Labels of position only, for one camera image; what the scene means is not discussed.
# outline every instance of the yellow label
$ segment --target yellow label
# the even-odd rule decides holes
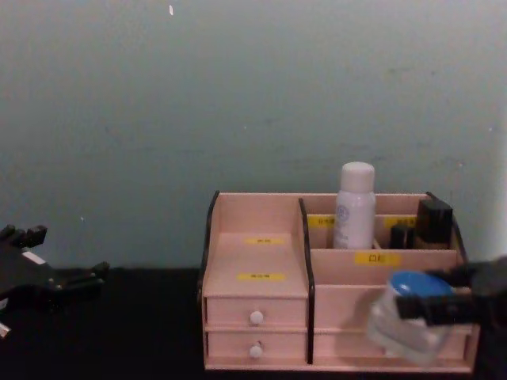
[[[240,273],[238,274],[239,281],[284,281],[285,274],[283,273]]]
[[[334,226],[334,215],[308,215],[309,227],[329,228]]]
[[[389,216],[383,220],[383,226],[386,228],[392,228],[397,224],[404,224],[408,227],[415,227],[416,220],[417,217],[415,215]]]
[[[402,257],[398,253],[357,251],[354,261],[359,265],[390,265],[397,267],[402,263]]]
[[[284,244],[284,239],[273,237],[251,237],[245,240],[247,244]]]

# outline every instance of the organizer compartment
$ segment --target organizer compartment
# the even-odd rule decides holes
[[[477,333],[472,326],[456,326],[440,351],[438,363],[420,368],[392,358],[366,337],[372,303],[399,270],[425,271],[452,268],[462,262],[457,232],[451,249],[387,249],[391,227],[399,222],[415,225],[419,200],[431,195],[377,195],[376,249],[332,249],[334,196],[308,196],[311,262],[315,280],[314,364],[329,371],[471,371],[468,350]]]
[[[298,197],[221,193],[210,218],[202,290],[206,365],[305,364],[310,288]],[[263,353],[253,359],[249,349],[257,342]]]
[[[375,247],[349,250],[332,249],[336,194],[219,194],[200,275],[206,368],[471,373],[478,326],[454,327],[424,368],[386,355],[365,334],[394,272],[466,260],[456,224],[450,249],[386,249],[391,227],[413,225],[419,200],[431,196],[376,195]],[[253,325],[256,311],[263,318]],[[256,342],[264,355],[252,359]]]

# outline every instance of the black table surface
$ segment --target black table surface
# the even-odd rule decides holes
[[[13,331],[0,341],[2,379],[194,378],[387,379],[470,378],[204,371],[196,308],[197,270],[111,271],[102,297],[65,313],[21,311],[0,319]],[[484,332],[474,378],[507,378],[507,333]]]

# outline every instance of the white sticker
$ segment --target white sticker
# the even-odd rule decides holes
[[[38,257],[35,253],[31,252],[23,252],[23,256],[27,259],[33,261],[35,264],[41,265],[46,264],[44,260],[42,260],[40,257]]]

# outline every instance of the white bottle cap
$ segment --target white bottle cap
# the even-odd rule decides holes
[[[349,162],[341,168],[341,190],[344,192],[373,192],[375,168],[366,162]]]

